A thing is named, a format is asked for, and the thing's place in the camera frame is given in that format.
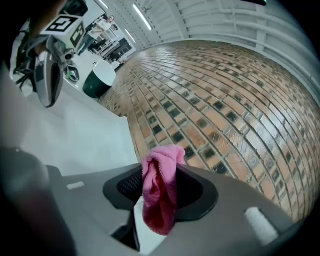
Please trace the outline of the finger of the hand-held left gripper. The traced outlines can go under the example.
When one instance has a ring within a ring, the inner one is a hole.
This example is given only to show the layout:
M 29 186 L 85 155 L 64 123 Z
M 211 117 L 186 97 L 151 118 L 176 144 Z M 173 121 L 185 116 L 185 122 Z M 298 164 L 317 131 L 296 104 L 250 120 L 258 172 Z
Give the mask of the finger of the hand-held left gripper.
M 33 72 L 35 89 L 41 104 L 52 107 L 60 94 L 63 84 L 63 66 L 49 51 L 43 51 L 35 61 Z

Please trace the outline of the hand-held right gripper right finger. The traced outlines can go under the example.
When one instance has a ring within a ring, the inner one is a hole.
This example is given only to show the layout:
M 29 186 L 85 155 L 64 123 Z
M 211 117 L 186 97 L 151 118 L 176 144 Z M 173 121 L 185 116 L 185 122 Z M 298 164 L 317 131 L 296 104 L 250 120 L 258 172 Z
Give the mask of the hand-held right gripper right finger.
M 144 256 L 281 256 L 303 225 L 243 181 L 186 165 L 176 174 L 174 226 L 159 235 L 141 223 Z

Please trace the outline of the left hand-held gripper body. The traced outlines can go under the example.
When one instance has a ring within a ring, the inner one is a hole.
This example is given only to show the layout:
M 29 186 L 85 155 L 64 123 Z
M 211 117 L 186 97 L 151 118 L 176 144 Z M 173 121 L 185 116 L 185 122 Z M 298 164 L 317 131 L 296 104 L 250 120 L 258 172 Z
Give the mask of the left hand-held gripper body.
M 63 65 L 79 48 L 84 36 L 85 0 L 11 0 L 9 22 L 11 66 L 35 66 L 44 51 Z

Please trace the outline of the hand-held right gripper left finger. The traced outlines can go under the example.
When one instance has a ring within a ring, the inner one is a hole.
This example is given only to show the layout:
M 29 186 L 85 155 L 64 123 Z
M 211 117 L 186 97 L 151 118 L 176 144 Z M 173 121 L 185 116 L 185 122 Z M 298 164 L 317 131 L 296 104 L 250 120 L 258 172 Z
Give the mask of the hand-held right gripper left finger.
M 47 167 L 51 191 L 76 251 L 139 251 L 134 202 L 117 190 L 117 183 L 139 167 L 130 164 L 69 176 Z

